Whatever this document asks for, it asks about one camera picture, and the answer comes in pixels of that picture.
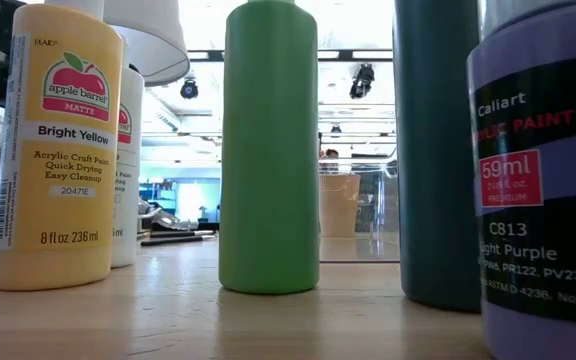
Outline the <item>small light purple paint bottle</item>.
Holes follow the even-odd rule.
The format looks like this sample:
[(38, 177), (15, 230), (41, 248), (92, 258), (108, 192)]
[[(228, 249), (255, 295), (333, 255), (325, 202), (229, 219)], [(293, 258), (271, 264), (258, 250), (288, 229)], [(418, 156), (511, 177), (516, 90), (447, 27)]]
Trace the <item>small light purple paint bottle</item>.
[(576, 360), (576, 0), (467, 59), (482, 320), (494, 360)]

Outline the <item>large green paint bottle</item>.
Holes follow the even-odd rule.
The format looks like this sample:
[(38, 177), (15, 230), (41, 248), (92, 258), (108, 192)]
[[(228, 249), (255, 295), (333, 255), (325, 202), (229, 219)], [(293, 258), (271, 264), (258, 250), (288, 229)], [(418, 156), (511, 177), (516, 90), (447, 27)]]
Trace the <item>large green paint bottle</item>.
[(289, 294), (319, 281), (318, 38), (295, 0), (226, 21), (219, 281)]

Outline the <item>large white paint bottle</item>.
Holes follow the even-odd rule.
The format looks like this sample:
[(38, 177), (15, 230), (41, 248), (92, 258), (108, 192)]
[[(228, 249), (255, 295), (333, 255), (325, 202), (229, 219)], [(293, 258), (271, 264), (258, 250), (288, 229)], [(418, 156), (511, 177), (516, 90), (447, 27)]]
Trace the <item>large white paint bottle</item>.
[(135, 262), (137, 254), (142, 102), (145, 81), (130, 64), (128, 44), (123, 41), (118, 139), (116, 152), (114, 223), (111, 267)]

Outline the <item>clear plastic bin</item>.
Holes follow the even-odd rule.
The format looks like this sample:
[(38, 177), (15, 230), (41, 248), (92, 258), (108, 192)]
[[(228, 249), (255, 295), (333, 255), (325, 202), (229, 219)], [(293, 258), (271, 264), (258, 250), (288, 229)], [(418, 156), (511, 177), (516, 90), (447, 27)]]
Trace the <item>clear plastic bin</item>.
[(399, 189), (392, 164), (339, 164), (337, 174), (361, 177), (355, 236), (323, 237), (323, 263), (395, 263), (400, 260)]

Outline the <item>large dark teal paint bottle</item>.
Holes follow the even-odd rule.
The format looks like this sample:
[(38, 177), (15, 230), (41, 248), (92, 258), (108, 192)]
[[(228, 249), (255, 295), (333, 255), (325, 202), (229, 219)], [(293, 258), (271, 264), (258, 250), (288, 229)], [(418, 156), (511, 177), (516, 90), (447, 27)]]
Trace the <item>large dark teal paint bottle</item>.
[(477, 313), (480, 268), (466, 60), (476, 0), (394, 0), (393, 50), (404, 293)]

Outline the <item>large yellow paint bottle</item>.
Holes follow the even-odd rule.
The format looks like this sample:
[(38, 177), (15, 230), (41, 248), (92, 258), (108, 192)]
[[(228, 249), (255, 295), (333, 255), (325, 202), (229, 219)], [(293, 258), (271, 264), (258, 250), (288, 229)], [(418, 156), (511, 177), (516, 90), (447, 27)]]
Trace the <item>large yellow paint bottle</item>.
[(111, 269), (123, 60), (105, 0), (14, 13), (0, 157), (0, 290), (78, 286)]

